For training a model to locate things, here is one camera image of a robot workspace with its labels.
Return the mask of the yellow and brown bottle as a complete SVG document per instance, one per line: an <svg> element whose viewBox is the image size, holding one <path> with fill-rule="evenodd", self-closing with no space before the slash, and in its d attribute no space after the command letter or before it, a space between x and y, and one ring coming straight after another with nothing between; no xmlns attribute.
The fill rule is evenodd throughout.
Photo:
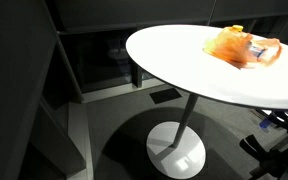
<svg viewBox="0 0 288 180"><path fill-rule="evenodd" d="M237 32L243 32L243 26L241 26L241 25L233 25L232 26L232 29L233 30L235 30L235 31L237 31Z"/></svg>

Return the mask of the white blue labelled bottle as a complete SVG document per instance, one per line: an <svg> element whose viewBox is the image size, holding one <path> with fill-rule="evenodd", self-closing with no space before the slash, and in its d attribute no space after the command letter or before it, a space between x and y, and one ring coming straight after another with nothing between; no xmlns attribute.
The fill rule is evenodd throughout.
<svg viewBox="0 0 288 180"><path fill-rule="evenodd" d="M264 47L260 47L258 45L253 45L250 44L248 46L248 49L250 51L250 53L257 59L260 60L260 58L264 55L264 53L267 51L266 48Z"/></svg>

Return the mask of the black floor mat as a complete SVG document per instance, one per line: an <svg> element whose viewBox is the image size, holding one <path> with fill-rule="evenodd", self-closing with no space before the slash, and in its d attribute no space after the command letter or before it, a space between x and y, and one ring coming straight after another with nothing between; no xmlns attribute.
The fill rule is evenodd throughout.
<svg viewBox="0 0 288 180"><path fill-rule="evenodd" d="M175 88L170 88L170 89L165 89L162 91L151 93L150 97L155 104L160 104L166 101L180 98L181 94Z"/></svg>

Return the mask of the grey table pole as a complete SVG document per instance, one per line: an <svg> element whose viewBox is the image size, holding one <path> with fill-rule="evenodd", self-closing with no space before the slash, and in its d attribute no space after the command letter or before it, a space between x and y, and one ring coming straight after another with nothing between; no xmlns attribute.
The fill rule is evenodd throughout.
<svg viewBox="0 0 288 180"><path fill-rule="evenodd" d="M196 94L190 94L188 97L179 127L177 129L177 132L176 132L173 144L172 144L173 148L177 148L179 146L179 143L184 134L185 128L189 123L191 113L194 110L197 99L198 99L198 96Z"/></svg>

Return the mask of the white round table base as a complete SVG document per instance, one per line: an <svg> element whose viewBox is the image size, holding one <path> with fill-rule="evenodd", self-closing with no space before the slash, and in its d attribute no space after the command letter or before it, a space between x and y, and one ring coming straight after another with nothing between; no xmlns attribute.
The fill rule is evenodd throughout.
<svg viewBox="0 0 288 180"><path fill-rule="evenodd" d="M178 122L163 122L155 126L146 140L147 154L162 174L174 179L196 176L206 161L206 150L201 138L186 127L177 147L173 147Z"/></svg>

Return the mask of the orange plastic bag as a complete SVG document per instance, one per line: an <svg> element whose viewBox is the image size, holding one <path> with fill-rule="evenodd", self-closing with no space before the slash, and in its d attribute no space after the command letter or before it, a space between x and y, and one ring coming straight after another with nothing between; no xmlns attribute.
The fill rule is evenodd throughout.
<svg viewBox="0 0 288 180"><path fill-rule="evenodd" d="M250 53L248 49L250 44L267 49L260 60ZM251 69L274 64L282 53L282 45L277 38L256 40L252 34L237 32L230 26L223 28L216 37L208 40L203 50L239 69Z"/></svg>

